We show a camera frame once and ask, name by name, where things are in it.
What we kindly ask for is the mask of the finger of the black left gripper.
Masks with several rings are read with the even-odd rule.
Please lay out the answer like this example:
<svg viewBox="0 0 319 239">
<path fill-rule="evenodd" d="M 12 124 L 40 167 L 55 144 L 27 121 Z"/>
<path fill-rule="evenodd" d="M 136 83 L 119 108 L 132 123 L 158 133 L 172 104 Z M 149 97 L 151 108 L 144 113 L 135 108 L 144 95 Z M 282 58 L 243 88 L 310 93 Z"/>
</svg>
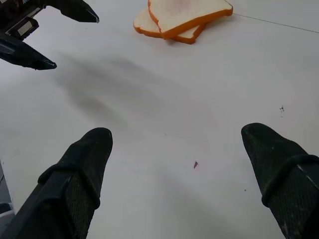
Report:
<svg viewBox="0 0 319 239">
<path fill-rule="evenodd" d="M 55 62 L 49 60 L 28 44 L 3 32 L 0 32 L 0 59 L 34 70 L 57 68 Z"/>
<path fill-rule="evenodd" d="M 99 23 L 98 15 L 83 0 L 44 0 L 45 6 L 51 6 L 62 15 L 78 22 Z"/>
</svg>

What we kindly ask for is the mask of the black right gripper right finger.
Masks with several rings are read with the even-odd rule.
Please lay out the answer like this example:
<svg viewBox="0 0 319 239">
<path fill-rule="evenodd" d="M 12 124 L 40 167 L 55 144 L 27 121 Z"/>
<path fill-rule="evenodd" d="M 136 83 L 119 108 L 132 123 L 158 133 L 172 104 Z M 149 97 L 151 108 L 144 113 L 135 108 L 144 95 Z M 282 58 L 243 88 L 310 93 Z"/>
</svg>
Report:
<svg viewBox="0 0 319 239">
<path fill-rule="evenodd" d="M 319 157 L 261 123 L 241 135 L 262 203 L 285 239 L 319 239 Z"/>
</svg>

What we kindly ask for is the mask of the white bread slice orange crust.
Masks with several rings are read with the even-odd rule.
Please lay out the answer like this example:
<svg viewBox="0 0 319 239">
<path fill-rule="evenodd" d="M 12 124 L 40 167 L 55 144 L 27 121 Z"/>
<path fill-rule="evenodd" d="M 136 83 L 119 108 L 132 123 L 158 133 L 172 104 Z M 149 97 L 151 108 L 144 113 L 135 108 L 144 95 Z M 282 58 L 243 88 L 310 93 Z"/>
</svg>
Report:
<svg viewBox="0 0 319 239">
<path fill-rule="evenodd" d="M 137 33 L 143 34 L 148 37 L 162 38 L 158 26 L 151 19 L 148 7 L 145 7 L 134 19 L 134 29 Z M 204 31 L 206 24 L 199 25 L 192 28 L 178 36 L 172 38 L 176 42 L 185 44 L 193 44 L 196 42 L 197 37 Z"/>
<path fill-rule="evenodd" d="M 148 0 L 148 9 L 163 39 L 233 13 L 226 0 Z"/>
</svg>

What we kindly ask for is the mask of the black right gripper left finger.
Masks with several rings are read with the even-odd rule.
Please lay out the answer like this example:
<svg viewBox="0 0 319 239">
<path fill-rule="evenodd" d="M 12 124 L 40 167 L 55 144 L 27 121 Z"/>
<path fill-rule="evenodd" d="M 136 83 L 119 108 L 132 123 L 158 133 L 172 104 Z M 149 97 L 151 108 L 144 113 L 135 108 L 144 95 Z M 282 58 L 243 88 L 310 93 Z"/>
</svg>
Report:
<svg viewBox="0 0 319 239">
<path fill-rule="evenodd" d="M 109 129 L 88 131 L 46 169 L 0 239 L 86 239 L 113 147 Z"/>
</svg>

